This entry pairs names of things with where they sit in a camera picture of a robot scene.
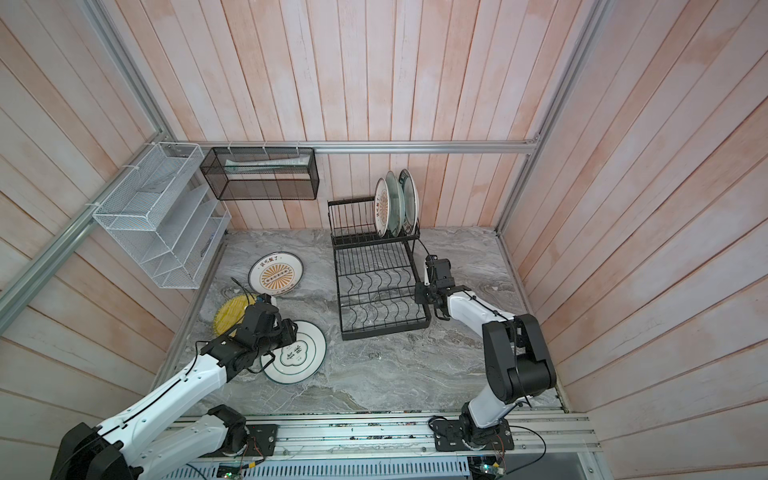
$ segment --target wood panel wall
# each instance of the wood panel wall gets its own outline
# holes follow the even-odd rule
[[[0,2],[2,289],[155,133],[80,5]],[[186,295],[86,239],[0,339],[4,475],[47,478],[72,426],[145,394]]]
[[[524,140],[594,0],[104,0],[190,141]],[[230,202],[240,229],[328,227],[407,167],[422,225],[496,225],[517,154],[322,155],[318,201]]]
[[[504,232],[616,478],[768,475],[768,2],[617,2]]]

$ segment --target white plate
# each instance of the white plate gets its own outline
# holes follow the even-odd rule
[[[390,171],[386,175],[386,186],[389,192],[389,230],[394,237],[400,235],[402,222],[405,219],[405,205],[402,202],[402,188],[397,183],[395,174]]]
[[[250,268],[248,283],[258,293],[282,295],[298,284],[302,273],[304,265],[299,257],[291,253],[275,252],[261,257]]]
[[[373,223],[376,224],[376,232],[379,237],[384,237],[389,223],[389,189],[386,180],[379,178],[376,184],[376,195],[373,197]]]
[[[402,228],[406,232],[406,235],[410,235],[413,233],[416,224],[419,222],[419,192],[416,190],[416,185],[413,183],[411,172],[405,168],[400,171],[398,182],[402,188],[402,203],[405,208],[405,218],[402,223]]]
[[[273,350],[275,361],[264,369],[266,376],[278,383],[297,383],[309,378],[326,358],[326,337],[312,323],[297,320],[296,342]],[[261,357],[262,368],[272,359]]]

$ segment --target gray marble countertop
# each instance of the gray marble countertop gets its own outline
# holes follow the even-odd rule
[[[510,279],[495,233],[485,228],[422,230],[433,255],[451,260],[456,282],[484,300],[513,313],[525,308]],[[429,328],[368,339],[342,341],[336,300],[333,249],[328,230],[258,230],[227,236],[227,246],[177,370],[194,356],[194,341],[214,337],[219,307],[247,285],[251,266],[276,251],[297,255],[304,264],[299,285],[278,297],[285,318],[308,320],[324,333],[326,358],[304,380],[283,385],[264,374],[242,372],[197,403],[187,414],[202,415],[225,403],[244,415],[392,410],[458,411],[485,385],[482,340],[455,320],[432,318]],[[416,244],[415,255],[425,256]],[[531,401],[560,406],[554,389]]]

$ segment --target white mesh organizer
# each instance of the white mesh organizer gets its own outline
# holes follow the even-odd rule
[[[96,221],[162,288],[200,286],[229,211],[187,185],[203,161],[197,144],[157,144],[94,213]]]

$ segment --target robotic arm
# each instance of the robotic arm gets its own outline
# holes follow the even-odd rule
[[[554,364],[535,317],[498,310],[465,286],[457,286],[449,260],[428,255],[424,278],[417,286],[417,301],[432,304],[439,319],[463,322],[483,339],[488,385],[464,405],[458,420],[464,443],[482,447],[502,433],[503,418],[517,399],[554,386]]]
[[[51,480],[160,478],[209,452],[245,448],[245,417],[221,405],[193,425],[155,440],[192,405],[253,365],[262,355],[296,342],[296,324],[256,302],[236,323],[206,343],[178,374],[93,429],[81,423],[61,440]]]

